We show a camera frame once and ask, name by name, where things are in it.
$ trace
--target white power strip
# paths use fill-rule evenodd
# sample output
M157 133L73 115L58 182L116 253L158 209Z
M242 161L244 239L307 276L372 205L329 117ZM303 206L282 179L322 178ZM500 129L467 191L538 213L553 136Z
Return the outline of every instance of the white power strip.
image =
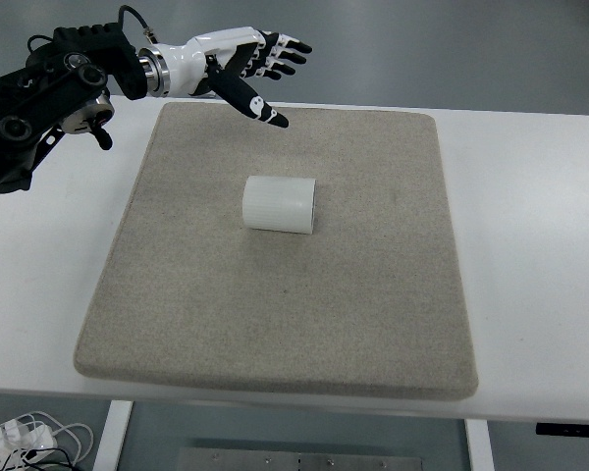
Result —
M36 463L54 451L52 449L46 451L43 450L44 448L57 446L57 441L52 436L52 429L47 425L40 425L28 434L30 442L34 444L33 447L17 449L11 454L0 453L0 471L26 470L29 467L24 464L24 460L28 463Z

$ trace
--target screw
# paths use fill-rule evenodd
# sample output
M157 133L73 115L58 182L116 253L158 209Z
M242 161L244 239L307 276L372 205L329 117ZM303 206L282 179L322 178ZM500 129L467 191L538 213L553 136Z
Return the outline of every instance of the screw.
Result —
M15 115L0 120L0 135L8 140L26 140L32 135L32 126Z
M80 79L90 86L100 86L107 79L102 69L91 64L85 64L78 68Z
M65 59L66 66L76 69L78 66L87 64L89 60L82 54L70 54Z

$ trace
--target white cylindrical object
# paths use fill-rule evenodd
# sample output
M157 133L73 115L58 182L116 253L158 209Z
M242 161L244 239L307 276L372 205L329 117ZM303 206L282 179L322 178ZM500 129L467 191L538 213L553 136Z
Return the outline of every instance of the white cylindrical object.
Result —
M252 229L312 234L315 179L251 176L242 197L242 219Z

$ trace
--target felt pad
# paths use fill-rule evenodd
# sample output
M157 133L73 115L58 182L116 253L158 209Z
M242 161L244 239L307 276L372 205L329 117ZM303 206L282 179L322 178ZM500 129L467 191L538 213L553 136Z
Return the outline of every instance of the felt pad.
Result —
M159 117L80 333L86 376L460 399L477 376L432 118L220 103ZM315 178L312 235L247 229L250 175Z

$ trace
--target metal plate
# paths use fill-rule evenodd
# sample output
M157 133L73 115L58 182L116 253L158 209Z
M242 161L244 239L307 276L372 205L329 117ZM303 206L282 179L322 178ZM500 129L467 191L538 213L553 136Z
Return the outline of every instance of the metal plate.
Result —
M421 471L421 458L182 448L177 471Z

